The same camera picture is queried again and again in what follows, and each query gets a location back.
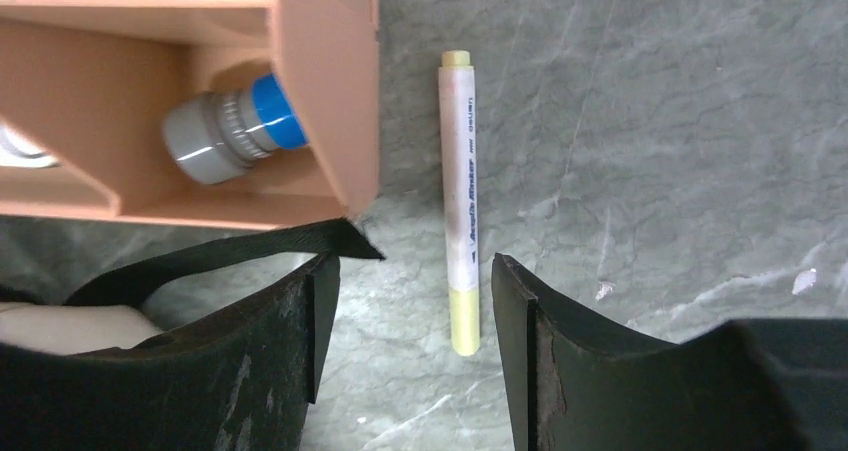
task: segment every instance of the yellow marker cap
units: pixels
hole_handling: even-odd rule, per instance
[[[468,51],[445,51],[442,53],[443,68],[471,66],[471,53]]]
[[[480,290],[450,290],[451,343],[460,356],[480,349]]]

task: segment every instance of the gray marble surface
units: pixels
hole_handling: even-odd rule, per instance
[[[389,260],[344,264],[302,449],[512,449],[495,252],[673,341],[736,316],[848,314],[848,0],[382,0],[381,16],[383,186],[363,226]],[[445,284],[435,70],[451,48],[478,74],[471,358],[451,350]],[[9,218],[0,233],[3,282],[53,299],[227,234]],[[195,319],[298,259],[183,280],[148,311]],[[222,284],[238,291],[198,292]]]

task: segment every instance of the white marker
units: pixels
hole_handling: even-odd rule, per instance
[[[468,51],[448,51],[439,68],[451,342],[460,356],[480,348],[477,255],[477,113]]]

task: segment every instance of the beige object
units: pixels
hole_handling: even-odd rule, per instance
[[[378,187],[377,0],[0,0],[0,119],[59,167],[0,168],[0,213],[271,229]],[[273,71],[309,146],[194,183],[166,113]]]
[[[129,349],[160,333],[144,315],[127,306],[0,303],[0,342],[50,354]]]

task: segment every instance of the black strap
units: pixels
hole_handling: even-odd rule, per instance
[[[157,289],[175,279],[284,252],[385,259],[353,224],[344,219],[334,219],[218,239],[130,264],[89,281],[72,294],[65,305],[140,308]]]
[[[0,303],[47,304],[34,294],[0,284]]]

